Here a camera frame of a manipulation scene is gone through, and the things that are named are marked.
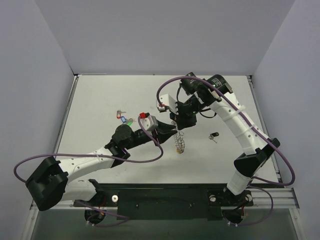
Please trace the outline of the white disc wire keyring holder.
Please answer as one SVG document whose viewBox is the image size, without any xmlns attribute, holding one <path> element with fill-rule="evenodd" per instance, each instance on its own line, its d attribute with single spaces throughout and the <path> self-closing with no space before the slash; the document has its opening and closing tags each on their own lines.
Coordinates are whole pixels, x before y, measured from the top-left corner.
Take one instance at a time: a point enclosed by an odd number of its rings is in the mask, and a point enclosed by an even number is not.
<svg viewBox="0 0 320 240">
<path fill-rule="evenodd" d="M 184 141 L 184 133 L 178 130 L 178 125 L 175 121 L 171 121 L 171 123 L 175 126 L 177 133 L 173 136 L 176 149 L 180 149 L 183 152 L 185 151 L 185 141 Z"/>
</svg>

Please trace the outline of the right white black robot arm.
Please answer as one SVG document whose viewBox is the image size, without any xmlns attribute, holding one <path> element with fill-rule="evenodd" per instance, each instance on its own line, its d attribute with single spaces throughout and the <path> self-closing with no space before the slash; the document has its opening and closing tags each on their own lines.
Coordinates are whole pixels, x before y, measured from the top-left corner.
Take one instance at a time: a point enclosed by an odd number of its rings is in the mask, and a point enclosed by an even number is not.
<svg viewBox="0 0 320 240">
<path fill-rule="evenodd" d="M 202 81 L 195 78 L 194 73 L 190 72 L 180 81 L 180 87 L 189 96 L 186 101 L 181 102 L 164 94 L 159 96 L 161 103 L 158 109 L 169 110 L 170 118 L 175 121 L 179 130 L 195 126 L 196 115 L 205 108 L 209 108 L 226 124 L 243 151 L 233 162 L 235 172 L 223 192 L 224 201 L 234 205 L 271 158 L 274 149 L 280 146 L 280 142 L 258 128 L 222 75 L 215 74 Z"/>
</svg>

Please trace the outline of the black tag key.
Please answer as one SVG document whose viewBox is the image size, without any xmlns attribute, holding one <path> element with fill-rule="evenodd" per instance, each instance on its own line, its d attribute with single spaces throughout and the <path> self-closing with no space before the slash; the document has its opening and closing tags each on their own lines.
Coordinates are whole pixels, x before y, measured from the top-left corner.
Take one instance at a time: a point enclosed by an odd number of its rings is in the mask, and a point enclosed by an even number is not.
<svg viewBox="0 0 320 240">
<path fill-rule="evenodd" d="M 218 143 L 216 138 L 219 136 L 220 134 L 218 132 L 213 132 L 209 135 L 209 139 L 212 140 L 214 143 Z"/>
</svg>

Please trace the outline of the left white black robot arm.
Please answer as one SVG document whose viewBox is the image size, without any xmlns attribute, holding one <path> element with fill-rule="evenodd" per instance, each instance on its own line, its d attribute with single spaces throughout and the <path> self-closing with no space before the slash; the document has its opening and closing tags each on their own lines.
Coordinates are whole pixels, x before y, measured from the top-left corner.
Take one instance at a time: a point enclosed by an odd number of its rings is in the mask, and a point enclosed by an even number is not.
<svg viewBox="0 0 320 240">
<path fill-rule="evenodd" d="M 25 185 L 40 211 L 54 207 L 60 201 L 82 200 L 92 206 L 99 205 L 103 193 L 93 180 L 84 176 L 102 169 L 110 169 L 125 162 L 129 149 L 153 141 L 160 146 L 177 130 L 174 125 L 159 122 L 153 131 L 132 130 L 130 126 L 118 126 L 110 142 L 82 157 L 57 160 L 45 158 L 27 179 Z"/>
</svg>

